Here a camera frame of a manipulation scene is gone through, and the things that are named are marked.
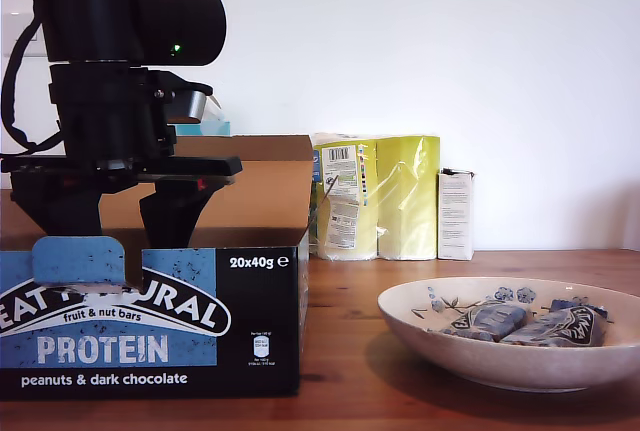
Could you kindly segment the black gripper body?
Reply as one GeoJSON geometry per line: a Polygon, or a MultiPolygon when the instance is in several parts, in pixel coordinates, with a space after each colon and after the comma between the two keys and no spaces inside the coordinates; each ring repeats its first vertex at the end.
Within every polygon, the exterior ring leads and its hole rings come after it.
{"type": "Polygon", "coordinates": [[[31,149],[6,157],[5,173],[130,180],[220,180],[242,169],[231,157],[175,153],[178,123],[201,121],[210,86],[168,71],[125,64],[59,64],[49,92],[64,143],[61,156],[31,149]]]}

